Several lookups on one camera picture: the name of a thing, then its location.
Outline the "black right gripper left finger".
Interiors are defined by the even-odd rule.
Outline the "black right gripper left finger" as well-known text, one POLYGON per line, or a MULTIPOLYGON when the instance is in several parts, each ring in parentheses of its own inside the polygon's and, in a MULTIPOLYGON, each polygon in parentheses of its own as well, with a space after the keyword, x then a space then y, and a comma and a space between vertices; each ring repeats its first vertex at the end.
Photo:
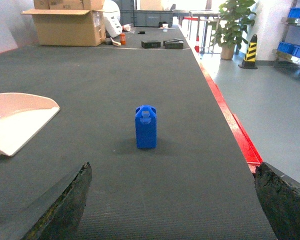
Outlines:
POLYGON ((89 162, 70 171, 28 207, 0 225, 0 240, 72 240, 92 180, 89 162))

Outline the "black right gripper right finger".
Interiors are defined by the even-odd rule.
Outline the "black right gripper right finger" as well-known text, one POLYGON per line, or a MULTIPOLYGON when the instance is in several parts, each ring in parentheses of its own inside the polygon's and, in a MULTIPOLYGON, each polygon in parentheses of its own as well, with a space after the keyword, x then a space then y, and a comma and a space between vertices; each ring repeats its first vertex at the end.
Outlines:
POLYGON ((300 240, 300 183, 267 162, 255 170, 258 200, 278 240, 300 240))

